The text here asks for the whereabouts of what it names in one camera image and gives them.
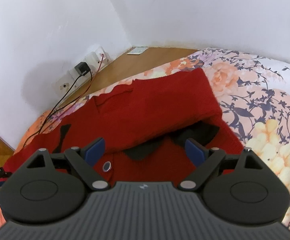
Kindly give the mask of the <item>black power adapter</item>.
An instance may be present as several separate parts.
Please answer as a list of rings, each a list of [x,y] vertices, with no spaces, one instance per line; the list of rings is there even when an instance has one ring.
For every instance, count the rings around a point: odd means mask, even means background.
[[[85,76],[91,70],[89,65],[86,62],[80,62],[74,68],[77,71],[79,76]]]

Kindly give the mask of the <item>red knit cardigan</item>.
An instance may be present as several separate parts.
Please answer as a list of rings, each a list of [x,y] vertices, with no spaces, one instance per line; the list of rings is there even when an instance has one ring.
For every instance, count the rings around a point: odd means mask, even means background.
[[[36,150],[61,153],[97,138],[105,151],[93,165],[110,184],[118,181],[180,183],[195,170],[184,144],[193,138],[206,148],[240,154],[243,145],[223,121],[222,110],[203,70],[177,72],[116,86],[39,134],[4,164],[16,171]]]

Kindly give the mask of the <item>white wall socket strip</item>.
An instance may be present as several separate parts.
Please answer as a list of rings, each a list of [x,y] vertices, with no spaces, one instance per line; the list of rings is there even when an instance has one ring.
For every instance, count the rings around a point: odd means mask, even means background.
[[[103,70],[111,59],[102,46],[92,46],[86,54],[65,74],[58,78],[52,88],[58,97],[69,96],[93,77],[97,70]]]

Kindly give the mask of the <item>floral orange bedsheet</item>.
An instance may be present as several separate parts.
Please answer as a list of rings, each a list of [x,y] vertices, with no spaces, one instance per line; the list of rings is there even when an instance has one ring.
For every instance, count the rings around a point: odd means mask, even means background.
[[[97,91],[135,80],[202,68],[239,140],[264,160],[290,191],[290,64],[239,51],[206,48]],[[290,229],[290,207],[283,222]]]

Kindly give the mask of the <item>wooden bed frame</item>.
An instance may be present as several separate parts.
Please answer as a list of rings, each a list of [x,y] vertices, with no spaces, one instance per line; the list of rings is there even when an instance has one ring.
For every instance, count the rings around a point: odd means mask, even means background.
[[[196,51],[196,49],[185,48],[151,47],[141,55],[128,55],[125,53],[101,70],[93,79],[91,85],[87,82],[71,94],[61,105],[66,105],[81,94],[91,94],[117,81],[186,57]]]

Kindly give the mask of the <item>small white card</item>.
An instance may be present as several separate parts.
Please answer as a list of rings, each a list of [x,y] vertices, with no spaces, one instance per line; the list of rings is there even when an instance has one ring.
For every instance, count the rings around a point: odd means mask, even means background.
[[[148,50],[149,47],[135,47],[131,51],[129,51],[128,55],[141,55],[146,50]]]

